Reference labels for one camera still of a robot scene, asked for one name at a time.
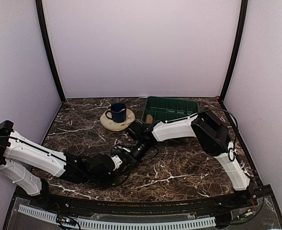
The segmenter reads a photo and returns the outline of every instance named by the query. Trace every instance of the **white vent grille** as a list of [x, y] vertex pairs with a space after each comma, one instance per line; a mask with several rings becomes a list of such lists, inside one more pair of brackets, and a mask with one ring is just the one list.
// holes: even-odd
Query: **white vent grille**
[[[20, 205], [19, 212], [49, 223], [56, 223], [56, 214]], [[76, 219], [85, 230], [193, 230], [214, 227], [215, 218], [203, 218], [169, 223], [116, 223], [96, 220]]]

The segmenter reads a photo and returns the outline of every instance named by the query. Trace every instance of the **white wall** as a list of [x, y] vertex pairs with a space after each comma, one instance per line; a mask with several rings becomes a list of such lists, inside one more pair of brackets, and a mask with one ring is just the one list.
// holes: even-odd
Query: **white wall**
[[240, 0], [45, 0], [67, 98], [220, 94]]
[[[35, 1], [0, 0], [0, 123], [40, 143], [59, 107]], [[14, 189], [0, 173], [0, 229]]]
[[282, 211], [282, 1], [249, 1], [225, 103]]

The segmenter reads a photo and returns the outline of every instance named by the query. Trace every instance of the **mug handle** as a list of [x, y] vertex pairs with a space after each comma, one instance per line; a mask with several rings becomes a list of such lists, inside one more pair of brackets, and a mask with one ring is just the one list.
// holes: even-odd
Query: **mug handle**
[[105, 115], [106, 115], [106, 117], [107, 117], [108, 119], [113, 120], [112, 117], [108, 117], [108, 113], [111, 113], [111, 110], [106, 111], [106, 112], [105, 112]]

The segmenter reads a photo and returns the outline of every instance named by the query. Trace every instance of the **robotic arm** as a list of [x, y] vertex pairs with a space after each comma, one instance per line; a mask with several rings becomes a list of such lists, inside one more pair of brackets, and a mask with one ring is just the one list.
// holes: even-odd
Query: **robotic arm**
[[181, 137], [197, 137], [204, 152], [216, 158], [223, 166], [234, 191], [240, 196], [249, 199], [250, 190], [253, 188], [244, 164], [233, 151], [233, 143], [226, 126], [210, 111], [197, 116], [159, 122], [148, 128], [133, 122], [126, 131], [138, 143], [131, 149], [113, 149], [111, 156], [97, 154], [93, 157], [82, 157], [53, 151], [27, 140], [12, 127], [13, 123], [10, 121], [0, 124], [0, 172], [30, 196], [48, 193], [48, 184], [32, 175], [18, 161], [76, 184], [93, 182], [112, 186], [118, 176], [129, 174], [132, 168], [141, 163], [155, 143]]

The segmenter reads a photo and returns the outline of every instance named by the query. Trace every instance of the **green plastic crate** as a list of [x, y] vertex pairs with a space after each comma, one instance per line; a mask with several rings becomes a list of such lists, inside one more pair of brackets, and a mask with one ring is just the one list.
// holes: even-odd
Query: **green plastic crate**
[[173, 119], [185, 117], [199, 112], [199, 105], [194, 101], [166, 98], [166, 97], [148, 97], [143, 111], [143, 125], [147, 114], [153, 116], [154, 121], [170, 121]]

